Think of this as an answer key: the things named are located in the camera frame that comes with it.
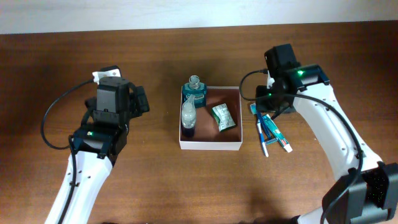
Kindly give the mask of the teal Listerine mouthwash bottle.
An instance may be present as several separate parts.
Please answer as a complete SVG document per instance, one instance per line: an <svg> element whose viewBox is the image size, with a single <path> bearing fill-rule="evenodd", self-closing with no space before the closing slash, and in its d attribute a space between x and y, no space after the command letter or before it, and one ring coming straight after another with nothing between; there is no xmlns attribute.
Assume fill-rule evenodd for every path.
<svg viewBox="0 0 398 224"><path fill-rule="evenodd" d="M195 108L206 106L207 86L200 81L196 75L190 76L188 82L182 86L183 102L187 101L190 95L194 95Z"/></svg>

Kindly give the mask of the green white soap packet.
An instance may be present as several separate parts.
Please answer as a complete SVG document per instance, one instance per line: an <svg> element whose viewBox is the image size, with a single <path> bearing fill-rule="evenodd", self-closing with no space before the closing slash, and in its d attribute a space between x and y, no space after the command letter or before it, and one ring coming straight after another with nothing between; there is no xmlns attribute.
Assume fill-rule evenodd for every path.
<svg viewBox="0 0 398 224"><path fill-rule="evenodd" d="M211 112L218 125L219 132L236 127L236 123L234 122L226 103L212 107Z"/></svg>

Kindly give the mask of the purple foaming soap pump bottle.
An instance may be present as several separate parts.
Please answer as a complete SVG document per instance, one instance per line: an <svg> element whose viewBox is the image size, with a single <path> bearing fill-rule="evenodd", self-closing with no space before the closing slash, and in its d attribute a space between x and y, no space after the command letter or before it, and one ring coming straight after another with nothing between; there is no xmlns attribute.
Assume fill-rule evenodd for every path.
<svg viewBox="0 0 398 224"><path fill-rule="evenodd" d="M185 137L192 138L194 136L196 121L195 95L190 95L183 103L181 111L182 134Z"/></svg>

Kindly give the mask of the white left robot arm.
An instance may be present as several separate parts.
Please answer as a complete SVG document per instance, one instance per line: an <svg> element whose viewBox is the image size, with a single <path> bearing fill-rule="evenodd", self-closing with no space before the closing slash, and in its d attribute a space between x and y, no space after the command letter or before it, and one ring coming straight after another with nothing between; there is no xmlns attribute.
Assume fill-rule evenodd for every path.
<svg viewBox="0 0 398 224"><path fill-rule="evenodd" d="M129 122L149 111L143 86L103 77L85 101L80 127L68 136L70 150L62 185L46 223L86 223L97 195L127 144Z"/></svg>

